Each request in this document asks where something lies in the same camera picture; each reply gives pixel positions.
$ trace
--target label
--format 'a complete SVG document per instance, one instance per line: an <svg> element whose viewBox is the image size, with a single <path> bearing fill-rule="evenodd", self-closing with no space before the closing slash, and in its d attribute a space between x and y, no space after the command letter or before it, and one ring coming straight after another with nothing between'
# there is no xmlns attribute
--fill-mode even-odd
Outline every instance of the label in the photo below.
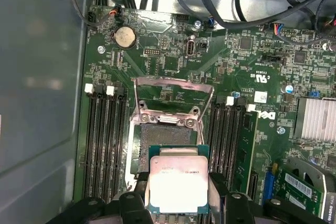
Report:
<svg viewBox="0 0 336 224"><path fill-rule="evenodd" d="M323 213L323 219L327 223L334 223L335 211L336 211L336 193L328 192L325 199L325 209Z"/></svg>
<svg viewBox="0 0 336 224"><path fill-rule="evenodd" d="M286 173L285 181L289 183L290 185L292 185L293 187L295 187L296 189L298 189L300 192L302 192L307 197L311 198L312 190L309 187L305 186L300 181L298 181L296 178L293 178L292 176Z"/></svg>
<svg viewBox="0 0 336 224"><path fill-rule="evenodd" d="M297 199L295 199L293 196L289 195L288 200L292 202L293 204L297 205L298 207L301 207L304 210L306 209L306 206L302 204L300 201L298 201Z"/></svg>

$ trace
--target capacitor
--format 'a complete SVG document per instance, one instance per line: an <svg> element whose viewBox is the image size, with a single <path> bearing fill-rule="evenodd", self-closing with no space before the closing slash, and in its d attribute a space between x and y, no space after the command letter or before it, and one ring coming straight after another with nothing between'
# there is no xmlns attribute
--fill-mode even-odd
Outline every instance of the capacitor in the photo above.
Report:
<svg viewBox="0 0 336 224"><path fill-rule="evenodd" d="M283 85L281 87L281 92L284 94L292 94L293 93L293 86L292 85Z"/></svg>
<svg viewBox="0 0 336 224"><path fill-rule="evenodd" d="M232 95L234 98L239 98L239 97L240 97L240 93L237 92L237 91L233 91L233 92L231 92L231 95Z"/></svg>

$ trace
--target green pcb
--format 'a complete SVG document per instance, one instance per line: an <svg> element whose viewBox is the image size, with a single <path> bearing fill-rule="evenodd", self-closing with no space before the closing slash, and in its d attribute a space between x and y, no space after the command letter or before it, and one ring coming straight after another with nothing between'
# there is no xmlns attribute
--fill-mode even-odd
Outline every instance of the green pcb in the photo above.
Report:
<svg viewBox="0 0 336 224"><path fill-rule="evenodd" d="M316 216L321 216L323 192L316 190L284 168L279 169L279 175L274 184L274 194Z"/></svg>
<svg viewBox="0 0 336 224"><path fill-rule="evenodd" d="M110 10L110 7L93 6L90 16L100 19ZM135 110L134 80L137 77L160 76L209 84L215 90L213 99L239 92L247 107L258 111L258 116L251 114L255 119L258 117L258 122L250 120L256 123L256 129L246 124L249 129L247 134L254 136L254 142L248 143L252 144L250 160L253 162L249 164L241 159L236 167L245 189L249 180L246 170L252 168L258 173L260 179L255 202L259 204L264 189L262 178L273 162L281 164L288 156L298 156L314 160L321 167L336 172L336 167L327 166L328 157L336 156L333 144L303 143L293 133L299 97L313 95L322 98L336 94L335 53L326 50L328 45L293 46L276 37L268 25L244 30L216 30L203 23L203 27L197 30L193 26L195 20L186 15L123 9L120 17L110 17L97 29L88 28L75 201L92 195L90 185L96 185L98 196L104 192L109 194L105 197L106 201L112 199L111 194L121 193L132 186L125 177L131 176L127 172L130 162L134 171L131 174L138 169L136 160L128 158L129 118ZM131 27L136 34L135 45L130 49L121 49L113 38L114 32L122 26ZM315 38L314 32L308 30L283 28L282 32L296 41ZM99 88L113 85L119 95L114 100L102 98L105 99L104 104L100 105L99 100L84 92L87 83ZM288 85L293 86L292 94L286 93ZM208 99L206 93L169 87L144 86L139 90L139 96L149 109L183 113L193 106L205 108ZM207 108L203 116L205 137L210 113ZM97 120L101 118L104 121L109 114L116 115L114 121L97 128ZM285 129L284 134L277 133L279 127ZM108 142L106 132L112 131L113 141ZM95 136L97 143L89 148L91 135ZM132 148L131 155L136 157L141 148L139 141ZM92 158L95 162L86 160L88 149L94 151ZM86 172L88 166L95 174L89 178ZM97 168L102 166L111 167L108 175ZM100 182L96 181L99 178L107 178L112 184L100 186Z"/></svg>

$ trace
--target white sticker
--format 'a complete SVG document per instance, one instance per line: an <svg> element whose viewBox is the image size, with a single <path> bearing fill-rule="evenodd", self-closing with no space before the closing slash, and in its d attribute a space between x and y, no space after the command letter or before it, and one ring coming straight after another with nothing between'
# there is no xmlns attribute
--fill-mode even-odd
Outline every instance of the white sticker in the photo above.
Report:
<svg viewBox="0 0 336 224"><path fill-rule="evenodd" d="M289 195L289 201L292 202L293 204L297 205L298 207L301 207L302 209L306 209L305 205L302 204L300 201L295 199L293 196Z"/></svg>
<svg viewBox="0 0 336 224"><path fill-rule="evenodd" d="M254 102L266 103L267 92L256 91L254 93Z"/></svg>
<svg viewBox="0 0 336 224"><path fill-rule="evenodd" d="M292 176L286 173L285 181L289 183L290 185L292 185L293 187L295 187L296 189L298 189L300 192L302 192L307 197L311 198L312 190L309 187L305 186L300 181L298 181L296 178L293 178Z"/></svg>

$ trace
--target green circuit board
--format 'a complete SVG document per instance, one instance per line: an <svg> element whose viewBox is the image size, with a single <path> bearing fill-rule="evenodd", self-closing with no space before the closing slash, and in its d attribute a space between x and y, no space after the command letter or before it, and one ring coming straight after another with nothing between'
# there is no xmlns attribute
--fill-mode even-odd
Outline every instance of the green circuit board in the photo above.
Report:
<svg viewBox="0 0 336 224"><path fill-rule="evenodd" d="M99 19L110 7L92 6L90 16ZM84 92L86 83L108 86L113 84L126 94L124 127L120 130L118 149L118 183L114 193L129 188L124 179L127 165L129 118L135 109L134 80L137 77L170 77L192 83L210 84L214 97L232 96L239 92L247 106L258 111L251 168L258 174L254 201L261 204L266 173L273 162L281 164L287 156L313 160L321 167L336 173L336 167L327 166L328 156L336 156L332 143L301 141L294 136L299 97L336 96L335 52L328 45L294 46L274 35L268 25L244 30L209 28L203 23L195 29L193 17L186 15L124 9L119 18L111 17L97 29L88 29L83 69L83 92L80 109L80 129L75 178L75 201L84 197L85 154L88 139L90 99ZM119 48L113 32L120 26L129 26L136 33L131 49ZM296 41L309 41L315 34L309 30L283 28L282 34ZM194 51L186 54L186 43L193 38ZM103 46L104 52L98 52ZM286 94L285 87L293 86ZM191 106L204 105L207 97L201 93L181 90L144 89L141 99L153 108L184 112ZM203 116L204 125L210 122L211 110ZM278 127L285 129L278 134ZM205 144L207 127L204 127ZM133 153L139 152L139 144ZM243 177L245 184L249 178Z"/></svg>

